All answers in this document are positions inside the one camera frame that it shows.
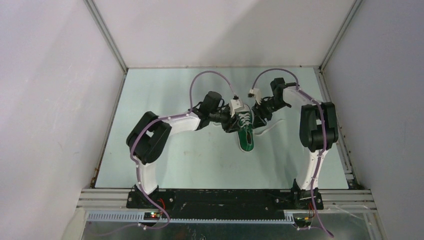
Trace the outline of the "green canvas sneaker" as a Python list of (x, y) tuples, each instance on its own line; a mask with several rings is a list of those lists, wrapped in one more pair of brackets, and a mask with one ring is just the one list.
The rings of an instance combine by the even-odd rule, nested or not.
[(251, 108), (243, 105), (243, 109), (236, 112), (237, 124), (239, 130), (237, 131), (239, 148), (243, 152), (251, 152), (254, 149), (253, 139), (253, 114)]

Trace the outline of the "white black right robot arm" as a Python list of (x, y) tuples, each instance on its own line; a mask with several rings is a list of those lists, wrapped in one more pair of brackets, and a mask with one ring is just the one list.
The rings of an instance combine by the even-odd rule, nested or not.
[(269, 97), (261, 97), (261, 91), (255, 86), (249, 90), (248, 97), (255, 99), (252, 107), (253, 127), (266, 126), (273, 114), (282, 108), (298, 110), (299, 140), (309, 152), (309, 157), (294, 179), (290, 201), (295, 208), (304, 209), (311, 200), (317, 199), (322, 163), (339, 138), (336, 107), (330, 101), (313, 98), (301, 89), (297, 81), (287, 83), (279, 77), (270, 83), (270, 87), (272, 96)]

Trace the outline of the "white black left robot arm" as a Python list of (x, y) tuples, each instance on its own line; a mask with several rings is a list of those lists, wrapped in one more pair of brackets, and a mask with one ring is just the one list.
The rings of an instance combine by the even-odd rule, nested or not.
[(237, 132), (241, 126), (236, 113), (243, 107), (238, 96), (225, 103), (219, 93), (209, 91), (197, 105), (180, 114), (160, 117), (147, 111), (126, 139), (130, 158), (136, 165), (135, 185), (141, 191), (138, 201), (145, 208), (153, 208), (158, 202), (155, 162), (170, 136), (199, 131), (210, 123), (219, 124), (225, 133)]

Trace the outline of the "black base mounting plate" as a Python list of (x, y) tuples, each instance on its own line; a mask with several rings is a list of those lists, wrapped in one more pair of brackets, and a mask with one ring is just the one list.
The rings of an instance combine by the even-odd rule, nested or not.
[(159, 188), (149, 197), (134, 187), (128, 193), (126, 208), (162, 207), (171, 217), (284, 217), (289, 210), (323, 210), (317, 199), (295, 199), (292, 190), (281, 189), (183, 189)]

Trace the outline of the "aluminium frame rail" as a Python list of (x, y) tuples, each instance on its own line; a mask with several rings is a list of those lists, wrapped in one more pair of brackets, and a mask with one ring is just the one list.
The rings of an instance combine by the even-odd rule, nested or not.
[(153, 193), (151, 203), (134, 189), (84, 189), (77, 207), (85, 209), (156, 209), (183, 211), (189, 206), (230, 208), (261, 206), (265, 209), (307, 211), (311, 204), (318, 210), (375, 211), (370, 190), (321, 189), (315, 198), (297, 197), (288, 189), (176, 189), (164, 188)]

